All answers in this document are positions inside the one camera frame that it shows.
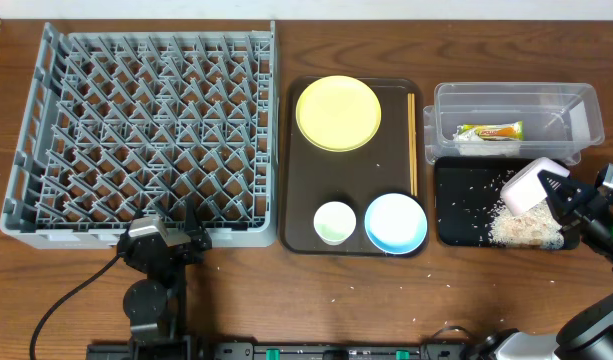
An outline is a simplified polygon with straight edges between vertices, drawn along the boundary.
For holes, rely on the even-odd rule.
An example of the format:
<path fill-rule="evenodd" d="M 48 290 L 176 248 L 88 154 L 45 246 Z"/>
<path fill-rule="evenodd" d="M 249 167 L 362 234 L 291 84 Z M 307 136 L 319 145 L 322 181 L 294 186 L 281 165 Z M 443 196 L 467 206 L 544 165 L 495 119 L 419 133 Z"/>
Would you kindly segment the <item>light blue bowl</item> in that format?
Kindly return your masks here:
<path fill-rule="evenodd" d="M 428 220 L 413 197 L 387 193 L 375 198 L 367 207 L 364 229 L 368 239 L 382 252 L 404 255 L 422 247 Z"/>

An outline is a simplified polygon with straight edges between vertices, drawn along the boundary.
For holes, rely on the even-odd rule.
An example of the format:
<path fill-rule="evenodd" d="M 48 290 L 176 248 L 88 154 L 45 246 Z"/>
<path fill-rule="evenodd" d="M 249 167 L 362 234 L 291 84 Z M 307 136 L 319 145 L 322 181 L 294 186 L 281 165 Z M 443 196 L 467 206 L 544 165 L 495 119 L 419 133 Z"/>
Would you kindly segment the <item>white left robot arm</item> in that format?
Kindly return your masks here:
<path fill-rule="evenodd" d="M 201 263 L 211 248 L 212 240 L 197 219 L 192 200 L 185 201 L 180 231 L 167 229 L 159 216 L 138 212 L 120 236 L 117 254 L 127 266 L 145 275 L 123 298 L 135 357 L 184 340 L 186 268 Z"/>

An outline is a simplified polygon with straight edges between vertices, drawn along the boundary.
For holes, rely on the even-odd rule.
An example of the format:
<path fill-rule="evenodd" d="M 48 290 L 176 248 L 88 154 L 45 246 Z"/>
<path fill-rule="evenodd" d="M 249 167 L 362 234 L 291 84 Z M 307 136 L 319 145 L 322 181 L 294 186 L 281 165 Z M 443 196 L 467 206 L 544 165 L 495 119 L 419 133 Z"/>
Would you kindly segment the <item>food wrapper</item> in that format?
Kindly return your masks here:
<path fill-rule="evenodd" d="M 506 124 L 464 124 L 457 127 L 454 141 L 523 141 L 523 122 Z"/>

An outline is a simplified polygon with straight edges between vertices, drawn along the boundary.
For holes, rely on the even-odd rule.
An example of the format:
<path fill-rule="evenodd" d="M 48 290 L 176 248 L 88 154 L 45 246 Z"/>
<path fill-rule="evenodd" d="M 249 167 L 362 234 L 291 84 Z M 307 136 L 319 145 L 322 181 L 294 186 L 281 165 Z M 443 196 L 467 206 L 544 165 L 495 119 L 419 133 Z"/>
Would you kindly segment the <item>pale green cup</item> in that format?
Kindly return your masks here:
<path fill-rule="evenodd" d="M 326 244 L 337 246 L 354 232 L 357 219 L 354 210 L 347 204 L 331 201 L 321 205 L 314 214 L 313 227 L 318 237 Z"/>

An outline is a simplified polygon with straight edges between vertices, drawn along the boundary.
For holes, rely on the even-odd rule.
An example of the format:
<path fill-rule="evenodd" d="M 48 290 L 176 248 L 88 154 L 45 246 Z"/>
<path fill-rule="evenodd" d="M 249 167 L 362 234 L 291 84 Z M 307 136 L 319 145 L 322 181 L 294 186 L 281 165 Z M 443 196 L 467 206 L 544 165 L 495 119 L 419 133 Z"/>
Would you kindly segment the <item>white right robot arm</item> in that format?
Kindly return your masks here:
<path fill-rule="evenodd" d="M 604 167 L 593 185 L 542 170 L 544 188 L 554 219 L 612 264 L 613 164 Z M 462 353 L 463 359 L 613 359 L 613 293 L 568 321 L 555 336 L 537 336 L 517 329 L 493 334 Z"/>

